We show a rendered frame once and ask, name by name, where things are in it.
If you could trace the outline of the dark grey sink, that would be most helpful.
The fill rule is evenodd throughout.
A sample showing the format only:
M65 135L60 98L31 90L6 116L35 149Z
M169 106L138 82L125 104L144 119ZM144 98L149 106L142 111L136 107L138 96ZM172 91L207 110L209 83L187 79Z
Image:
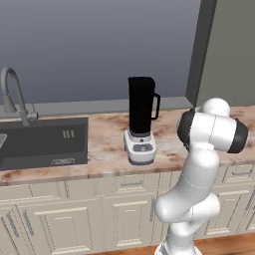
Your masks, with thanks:
M88 119L0 123L0 170L88 163Z

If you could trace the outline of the cream cupboard door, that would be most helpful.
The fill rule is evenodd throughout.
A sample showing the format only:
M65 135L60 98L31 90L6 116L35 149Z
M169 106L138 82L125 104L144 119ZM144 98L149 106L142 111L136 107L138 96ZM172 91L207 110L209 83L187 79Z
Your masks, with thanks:
M100 201L49 201L17 205L35 255L84 255L103 250ZM27 228L27 210L34 236Z
M0 255L19 255L17 247L7 227L6 213L6 209L0 209Z
M150 244L153 219L149 222L155 193L104 199L106 250L122 250Z
M255 232L255 190L252 193L253 202L248 211L245 211L244 217L239 226L238 233L254 233Z
M196 239L234 235L254 191L253 185L216 187L213 192L220 201L220 212L205 222L195 234Z

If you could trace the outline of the black and white blender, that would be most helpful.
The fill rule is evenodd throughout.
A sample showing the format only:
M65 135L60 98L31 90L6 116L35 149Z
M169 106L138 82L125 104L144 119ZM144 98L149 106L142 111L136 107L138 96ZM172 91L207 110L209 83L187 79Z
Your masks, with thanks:
M129 125L124 133L124 148L131 164L152 164L156 144L151 122L158 118L160 95L154 91L155 81L151 77L130 77L127 80Z

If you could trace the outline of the grey framed window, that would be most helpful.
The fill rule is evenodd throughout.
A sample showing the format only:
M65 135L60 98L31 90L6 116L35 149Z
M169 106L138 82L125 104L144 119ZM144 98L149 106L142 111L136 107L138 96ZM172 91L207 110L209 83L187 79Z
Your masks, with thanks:
M163 109L186 96L202 0L0 0L0 70L42 115L128 110L128 78L151 77Z

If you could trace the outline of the cream drawer front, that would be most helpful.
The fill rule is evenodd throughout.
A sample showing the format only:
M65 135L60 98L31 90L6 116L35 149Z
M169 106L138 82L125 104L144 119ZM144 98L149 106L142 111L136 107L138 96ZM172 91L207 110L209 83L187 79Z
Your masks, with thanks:
M215 185L238 184L255 181L255 165L228 165L219 169Z
M158 173L106 177L102 179L102 194L112 197L130 193L155 192L158 180Z

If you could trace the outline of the cream cupboard front panel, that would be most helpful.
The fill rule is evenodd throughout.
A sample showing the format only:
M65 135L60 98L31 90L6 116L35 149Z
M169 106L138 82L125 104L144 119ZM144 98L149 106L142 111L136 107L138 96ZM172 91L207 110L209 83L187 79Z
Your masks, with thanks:
M70 199L88 199L101 195L101 181L98 178L68 180L65 186Z
M58 182L21 184L0 187L0 204L66 198Z

